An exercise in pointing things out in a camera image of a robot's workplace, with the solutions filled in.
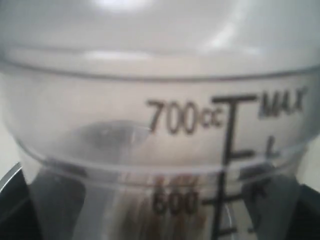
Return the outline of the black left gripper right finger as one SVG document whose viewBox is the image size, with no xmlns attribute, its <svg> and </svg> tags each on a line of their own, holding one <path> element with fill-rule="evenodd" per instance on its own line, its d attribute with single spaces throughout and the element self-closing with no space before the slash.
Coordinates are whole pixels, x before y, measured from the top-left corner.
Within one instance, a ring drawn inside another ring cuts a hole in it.
<svg viewBox="0 0 320 240">
<path fill-rule="evenodd" d="M 276 175 L 247 185 L 248 229 L 259 240 L 318 240 L 320 194 L 294 177 Z"/>
</svg>

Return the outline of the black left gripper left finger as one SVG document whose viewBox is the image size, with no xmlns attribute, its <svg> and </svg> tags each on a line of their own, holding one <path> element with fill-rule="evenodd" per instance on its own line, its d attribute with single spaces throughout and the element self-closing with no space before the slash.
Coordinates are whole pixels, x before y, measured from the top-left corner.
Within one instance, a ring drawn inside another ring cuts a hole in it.
<svg viewBox="0 0 320 240">
<path fill-rule="evenodd" d="M 84 200 L 83 183 L 42 171 L 27 183 L 17 163 L 0 180 L 0 238 L 71 240 Z"/>
</svg>

